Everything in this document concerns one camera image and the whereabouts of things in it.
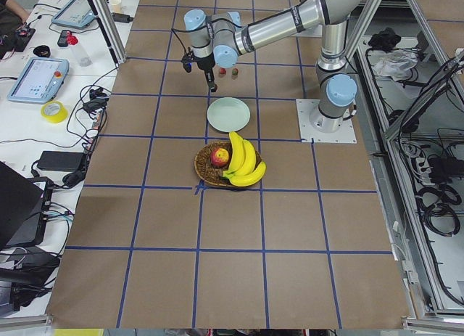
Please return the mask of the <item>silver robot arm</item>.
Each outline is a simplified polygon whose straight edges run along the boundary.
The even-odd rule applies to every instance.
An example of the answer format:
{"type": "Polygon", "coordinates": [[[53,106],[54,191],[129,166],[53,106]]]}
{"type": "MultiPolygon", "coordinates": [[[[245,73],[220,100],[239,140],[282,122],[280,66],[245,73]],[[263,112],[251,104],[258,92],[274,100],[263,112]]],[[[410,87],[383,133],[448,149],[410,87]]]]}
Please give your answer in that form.
{"type": "Polygon", "coordinates": [[[300,0],[295,6],[246,25],[240,14],[227,11],[206,15],[192,9],[184,15],[185,33],[191,45],[185,49],[182,64],[191,72],[192,64],[204,72],[208,88],[216,91],[214,66],[224,69],[236,65],[238,58],[271,44],[281,45],[286,38],[296,38],[309,29],[322,28],[320,55],[316,73],[323,93],[317,118],[341,120],[343,107],[329,91],[338,75],[346,72],[348,17],[361,0],[300,0]]]}

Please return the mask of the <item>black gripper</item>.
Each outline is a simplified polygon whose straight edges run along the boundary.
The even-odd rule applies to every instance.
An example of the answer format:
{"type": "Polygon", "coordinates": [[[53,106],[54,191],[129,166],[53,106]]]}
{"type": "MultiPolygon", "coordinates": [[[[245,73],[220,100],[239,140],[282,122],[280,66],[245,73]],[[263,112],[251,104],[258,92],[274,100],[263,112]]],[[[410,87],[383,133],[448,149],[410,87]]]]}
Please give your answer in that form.
{"type": "Polygon", "coordinates": [[[215,59],[213,53],[209,54],[206,57],[198,57],[194,55],[194,61],[197,64],[198,68],[204,72],[210,92],[215,93],[218,89],[218,85],[214,82],[215,77],[213,73],[213,68],[215,66],[215,59]]]}

